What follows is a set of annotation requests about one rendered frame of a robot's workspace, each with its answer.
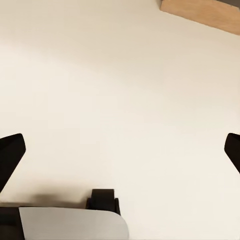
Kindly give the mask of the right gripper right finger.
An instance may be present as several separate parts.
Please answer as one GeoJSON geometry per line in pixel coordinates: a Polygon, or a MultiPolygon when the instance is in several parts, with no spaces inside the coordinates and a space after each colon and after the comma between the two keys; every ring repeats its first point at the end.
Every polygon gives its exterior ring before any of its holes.
{"type": "Polygon", "coordinates": [[[227,135],[224,151],[240,173],[240,135],[229,133],[227,135]]]}

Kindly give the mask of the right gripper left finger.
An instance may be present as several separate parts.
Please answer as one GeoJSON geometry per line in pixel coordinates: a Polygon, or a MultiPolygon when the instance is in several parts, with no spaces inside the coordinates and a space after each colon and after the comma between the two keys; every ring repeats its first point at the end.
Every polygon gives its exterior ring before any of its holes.
{"type": "Polygon", "coordinates": [[[0,193],[26,152],[22,133],[0,138],[0,193]]]}

